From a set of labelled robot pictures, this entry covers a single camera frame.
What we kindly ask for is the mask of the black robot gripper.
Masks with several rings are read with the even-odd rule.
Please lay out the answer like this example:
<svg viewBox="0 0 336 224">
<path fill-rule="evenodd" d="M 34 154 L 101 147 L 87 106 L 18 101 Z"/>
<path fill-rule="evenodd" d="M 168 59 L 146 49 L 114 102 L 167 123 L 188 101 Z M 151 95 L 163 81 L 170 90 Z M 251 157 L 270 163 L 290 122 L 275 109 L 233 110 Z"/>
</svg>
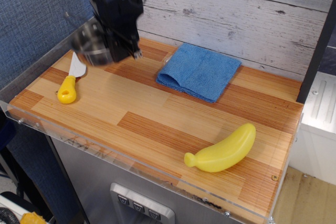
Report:
<svg viewBox="0 0 336 224">
<path fill-rule="evenodd" d="M 144 0 L 91 0 L 96 19 L 109 36 L 109 50 L 114 63 L 132 56 L 142 58 L 137 19 L 143 14 Z"/>
</svg>

